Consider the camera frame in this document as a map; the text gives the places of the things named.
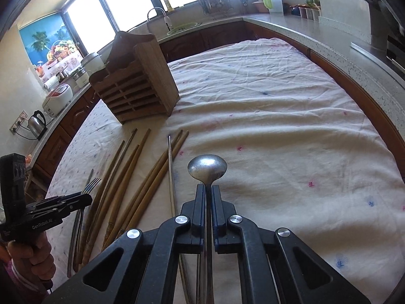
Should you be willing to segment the left hand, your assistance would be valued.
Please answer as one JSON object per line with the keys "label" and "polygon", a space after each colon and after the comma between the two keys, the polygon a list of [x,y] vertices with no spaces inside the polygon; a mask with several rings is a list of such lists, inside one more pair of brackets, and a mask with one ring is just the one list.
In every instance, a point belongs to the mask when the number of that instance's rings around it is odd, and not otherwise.
{"label": "left hand", "polygon": [[12,241],[7,249],[16,271],[28,281],[40,283],[53,278],[56,266],[45,232],[38,235],[34,245]]}

